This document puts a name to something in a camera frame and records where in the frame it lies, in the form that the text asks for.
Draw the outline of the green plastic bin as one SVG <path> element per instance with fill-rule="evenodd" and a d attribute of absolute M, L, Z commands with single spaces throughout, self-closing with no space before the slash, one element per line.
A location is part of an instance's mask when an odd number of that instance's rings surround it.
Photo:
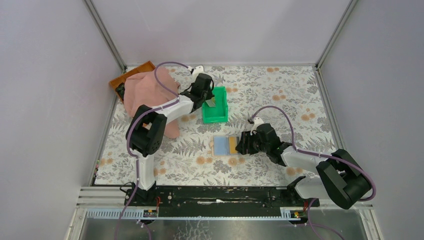
<path fill-rule="evenodd" d="M 229 120 L 227 91 L 224 86 L 215 87 L 212 91 L 215 106 L 210 107 L 206 102 L 202 105 L 202 121 L 204 124 L 226 123 Z"/>

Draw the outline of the gold grey striped card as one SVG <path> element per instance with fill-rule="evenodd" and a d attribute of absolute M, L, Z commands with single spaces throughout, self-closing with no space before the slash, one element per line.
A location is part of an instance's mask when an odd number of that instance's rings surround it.
<path fill-rule="evenodd" d="M 230 155 L 237 155 L 238 151 L 236 150 L 236 147 L 239 143 L 239 137 L 237 136 L 230 136 L 228 138 L 228 152 Z"/>

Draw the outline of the beige card holder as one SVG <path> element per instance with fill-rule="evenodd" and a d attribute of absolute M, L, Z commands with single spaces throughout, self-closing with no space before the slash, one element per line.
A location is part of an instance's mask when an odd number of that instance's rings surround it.
<path fill-rule="evenodd" d="M 236 135 L 214 135 L 211 138 L 211 154 L 214 157 L 235 156 L 238 154 L 229 154 L 229 137 Z"/>

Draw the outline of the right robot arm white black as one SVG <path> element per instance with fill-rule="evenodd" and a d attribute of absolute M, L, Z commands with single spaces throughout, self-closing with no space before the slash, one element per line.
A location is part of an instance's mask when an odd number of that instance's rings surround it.
<path fill-rule="evenodd" d="M 347 210 L 372 190 L 371 181 L 346 150 L 323 154 L 295 148 L 281 141 L 269 123 L 242 132 L 235 150 L 242 155 L 265 153 L 274 164 L 316 174 L 294 185 L 303 199 L 328 199 Z"/>

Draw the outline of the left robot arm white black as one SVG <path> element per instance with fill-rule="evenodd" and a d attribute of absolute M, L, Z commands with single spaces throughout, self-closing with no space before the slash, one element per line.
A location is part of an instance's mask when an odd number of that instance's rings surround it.
<path fill-rule="evenodd" d="M 156 182 L 155 153 L 160 148 L 166 126 L 178 118 L 193 113 L 213 98 L 214 81 L 206 73 L 199 73 L 190 88 L 162 105 L 141 105 L 126 134 L 128 154 L 135 157 L 135 186 L 147 191 Z"/>

